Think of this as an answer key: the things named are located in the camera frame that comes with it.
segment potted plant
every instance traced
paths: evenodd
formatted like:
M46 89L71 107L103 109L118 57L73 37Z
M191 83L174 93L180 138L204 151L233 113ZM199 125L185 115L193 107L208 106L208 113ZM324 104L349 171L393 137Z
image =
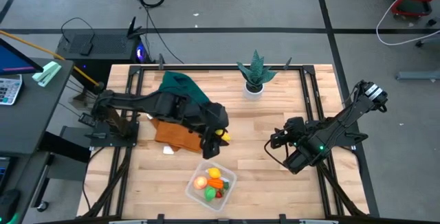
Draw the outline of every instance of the potted plant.
M260 57L256 50L249 69L243 63L236 63L246 79L244 96L250 100L258 100L263 93L264 84L269 82L277 72L269 71L270 67L264 67L264 57Z

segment succulent plant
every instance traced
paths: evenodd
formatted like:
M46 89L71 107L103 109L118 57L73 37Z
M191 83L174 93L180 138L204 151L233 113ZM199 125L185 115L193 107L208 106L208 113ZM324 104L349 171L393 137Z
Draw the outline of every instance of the succulent plant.
M263 83L269 82L277 73L269 71L270 67L264 67L264 57L260 57L256 50L249 69L243 63L236 63L246 79L247 86L253 91L260 91Z

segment computer monitor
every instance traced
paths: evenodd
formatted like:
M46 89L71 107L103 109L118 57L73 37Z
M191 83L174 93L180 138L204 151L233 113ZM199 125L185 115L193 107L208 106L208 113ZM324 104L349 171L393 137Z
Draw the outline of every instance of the computer monitor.
M43 68L0 38L0 76L42 72Z

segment orange cloth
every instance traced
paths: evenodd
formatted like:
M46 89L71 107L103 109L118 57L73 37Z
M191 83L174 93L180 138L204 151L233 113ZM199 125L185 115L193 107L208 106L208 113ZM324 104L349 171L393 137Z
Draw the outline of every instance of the orange cloth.
M200 153L200 136L179 124L170 124L157 119L150 120L156 128L156 142L164 142L170 145L173 151L180 148Z

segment calculator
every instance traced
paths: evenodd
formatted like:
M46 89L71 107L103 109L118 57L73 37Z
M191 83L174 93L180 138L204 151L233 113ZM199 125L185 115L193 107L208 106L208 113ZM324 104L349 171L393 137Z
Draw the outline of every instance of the calculator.
M0 77L0 105L13 105L19 95L22 84L21 74Z

